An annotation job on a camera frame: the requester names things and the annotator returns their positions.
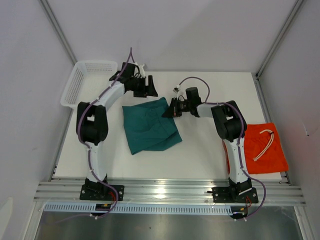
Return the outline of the teal green shorts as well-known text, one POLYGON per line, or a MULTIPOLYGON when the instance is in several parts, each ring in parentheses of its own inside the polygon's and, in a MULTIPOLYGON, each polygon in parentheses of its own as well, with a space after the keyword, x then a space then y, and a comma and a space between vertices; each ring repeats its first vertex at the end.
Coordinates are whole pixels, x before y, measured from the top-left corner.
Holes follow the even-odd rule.
POLYGON ((165 97, 122 107, 123 127, 132 155, 165 151, 183 141, 174 119, 162 117, 168 107, 165 97))

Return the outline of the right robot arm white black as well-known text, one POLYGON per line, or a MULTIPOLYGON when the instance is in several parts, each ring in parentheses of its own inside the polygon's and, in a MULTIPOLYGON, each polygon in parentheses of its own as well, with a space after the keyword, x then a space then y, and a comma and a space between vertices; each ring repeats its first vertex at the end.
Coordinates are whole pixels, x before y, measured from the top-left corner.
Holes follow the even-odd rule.
POLYGON ((228 196, 234 202, 239 202, 252 190, 252 182, 245 174, 244 140, 247 123, 235 101, 203 102, 197 87, 185 90, 186 98, 171 99, 170 105, 162 114, 163 118, 181 117, 189 112, 197 118, 212 118, 218 136, 221 138, 229 166, 228 196))

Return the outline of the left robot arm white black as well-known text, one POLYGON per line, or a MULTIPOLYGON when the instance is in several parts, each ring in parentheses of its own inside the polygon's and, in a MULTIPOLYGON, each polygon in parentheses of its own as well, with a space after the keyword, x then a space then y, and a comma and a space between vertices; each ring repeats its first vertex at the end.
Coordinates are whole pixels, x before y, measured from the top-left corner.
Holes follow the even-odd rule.
POLYGON ((157 97, 152 75, 145 75, 144 65, 122 64, 110 79, 108 87, 92 102, 81 101, 77 106, 76 134, 80 143, 87 147, 88 174, 84 192, 91 192, 97 200, 108 196, 107 174, 101 166, 100 150, 106 140, 109 126, 107 112, 126 92, 133 92, 135 98, 157 97))

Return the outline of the orange shorts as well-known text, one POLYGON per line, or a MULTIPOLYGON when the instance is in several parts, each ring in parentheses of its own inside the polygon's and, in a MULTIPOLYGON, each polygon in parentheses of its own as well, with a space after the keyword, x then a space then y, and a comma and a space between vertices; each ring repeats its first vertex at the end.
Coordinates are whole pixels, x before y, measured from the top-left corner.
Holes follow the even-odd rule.
POLYGON ((249 174, 289 170, 278 131, 272 122, 247 125, 244 132, 244 155, 249 174))

